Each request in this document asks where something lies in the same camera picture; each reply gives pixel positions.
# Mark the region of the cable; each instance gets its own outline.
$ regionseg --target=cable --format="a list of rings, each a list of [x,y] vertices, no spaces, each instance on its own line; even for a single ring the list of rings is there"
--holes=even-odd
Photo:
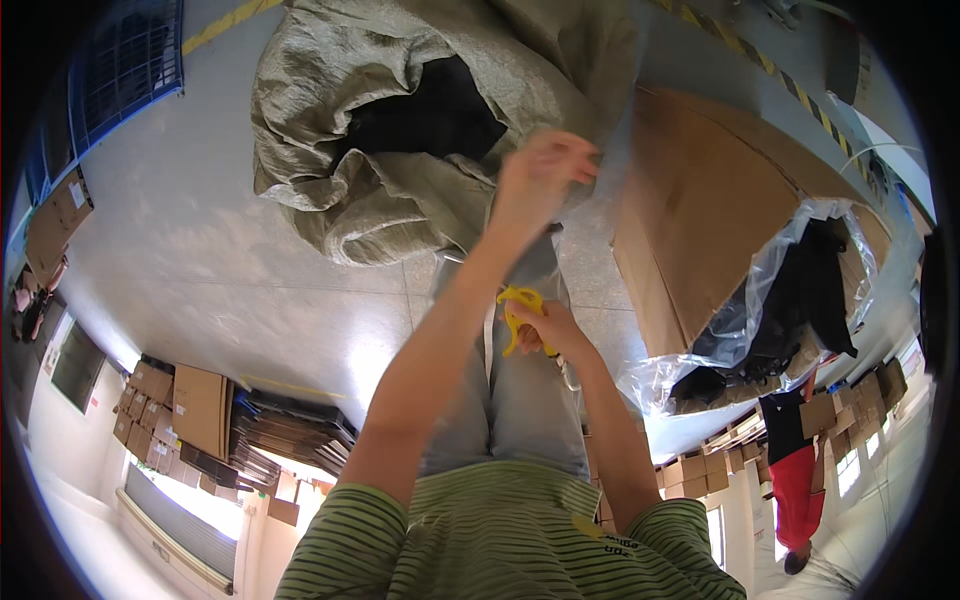
[[[840,173],[843,174],[843,172],[847,169],[847,167],[850,166],[850,163],[852,163],[855,158],[857,158],[858,156],[860,156],[860,155],[862,155],[862,154],[864,154],[864,153],[866,153],[866,152],[870,152],[873,148],[879,148],[880,146],[900,146],[900,147],[903,148],[904,150],[913,150],[913,151],[915,151],[915,152],[919,152],[920,154],[923,154],[923,153],[924,153],[923,150],[921,150],[920,148],[916,148],[916,147],[914,147],[914,146],[907,146],[906,144],[899,144],[899,143],[897,143],[897,142],[880,142],[879,144],[874,144],[873,146],[867,146],[866,148],[864,148],[864,149],[861,150],[860,152],[858,152],[858,153],[856,153],[855,155],[851,156],[851,157],[850,157],[850,160],[848,160],[846,163],[844,163],[843,168],[840,169]]]

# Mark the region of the floor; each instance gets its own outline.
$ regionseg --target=floor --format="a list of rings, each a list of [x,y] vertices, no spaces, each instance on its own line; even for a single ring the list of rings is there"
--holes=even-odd
[[[241,4],[187,0],[183,38]],[[725,6],[698,5],[715,14]],[[843,164],[829,135],[771,78],[676,17],[642,1],[631,6],[641,25],[639,84],[748,108]],[[191,52],[184,94],[145,110],[90,152],[82,166],[96,210],[70,242],[60,289],[69,311],[130,370],[146,352],[334,402],[361,424],[380,374],[422,317],[433,258],[336,265],[301,241],[273,203],[254,196],[252,78],[282,14],[270,8]],[[788,35],[743,7],[736,28],[807,89],[822,90],[818,18],[813,12]],[[816,96],[821,107],[829,106],[825,96]],[[593,199],[564,220],[559,250],[574,315],[614,377],[646,357],[610,249],[626,127],[607,148]],[[652,451],[684,450],[749,408],[648,423]]]

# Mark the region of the yellow floor line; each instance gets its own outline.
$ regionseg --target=yellow floor line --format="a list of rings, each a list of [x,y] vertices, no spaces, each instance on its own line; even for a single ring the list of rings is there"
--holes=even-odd
[[[259,14],[267,9],[271,9],[282,1],[283,0],[251,0],[236,11],[228,12],[220,19],[204,27],[203,31],[199,32],[190,39],[187,39],[180,48],[180,53],[183,56],[190,54],[199,46],[206,44],[211,39],[219,34],[222,34],[237,23],[242,23],[255,14]]]
[[[313,389],[313,388],[306,388],[306,387],[299,386],[299,385],[290,385],[289,383],[283,383],[283,382],[281,382],[281,381],[274,381],[273,379],[265,379],[264,377],[257,377],[256,375],[242,374],[242,375],[240,375],[240,385],[243,386],[244,388],[248,389],[248,390],[252,388],[252,386],[247,383],[247,380],[248,380],[248,379],[252,379],[252,380],[254,380],[254,381],[261,381],[261,382],[263,382],[263,383],[269,383],[269,384],[271,384],[271,385],[276,385],[276,386],[279,386],[279,387],[281,387],[281,388],[286,388],[286,389],[288,389],[288,390],[297,390],[298,392],[308,392],[308,393],[310,393],[310,394],[319,394],[319,395],[323,395],[323,396],[333,396],[333,397],[349,398],[349,396],[344,396],[343,394],[335,394],[335,393],[333,393],[333,392],[324,392],[323,390],[315,390],[315,389]]]

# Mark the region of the striped t-shirt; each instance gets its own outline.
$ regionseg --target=striped t-shirt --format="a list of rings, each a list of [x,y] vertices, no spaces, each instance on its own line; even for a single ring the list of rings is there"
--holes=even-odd
[[[519,461],[421,478],[409,511],[339,484],[276,598],[746,598],[710,555],[700,502],[661,502],[624,537],[593,523],[598,500],[583,481]]]

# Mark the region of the yellow plastic clip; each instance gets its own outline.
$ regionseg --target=yellow plastic clip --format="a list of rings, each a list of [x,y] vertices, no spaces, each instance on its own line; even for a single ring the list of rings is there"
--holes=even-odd
[[[501,304],[504,300],[516,300],[538,315],[543,314],[543,298],[536,290],[531,290],[526,287],[515,288],[512,285],[508,285],[507,289],[500,292],[500,295],[496,297],[496,303]],[[520,329],[520,326],[526,322],[511,312],[506,306],[503,307],[503,315],[506,318],[511,335],[510,345],[507,346],[507,349],[503,350],[503,355],[510,356],[511,352],[516,348],[517,331]],[[546,340],[543,340],[543,338],[540,339],[543,341],[543,351],[546,352],[547,356],[552,358],[558,354],[556,350],[546,343]]]

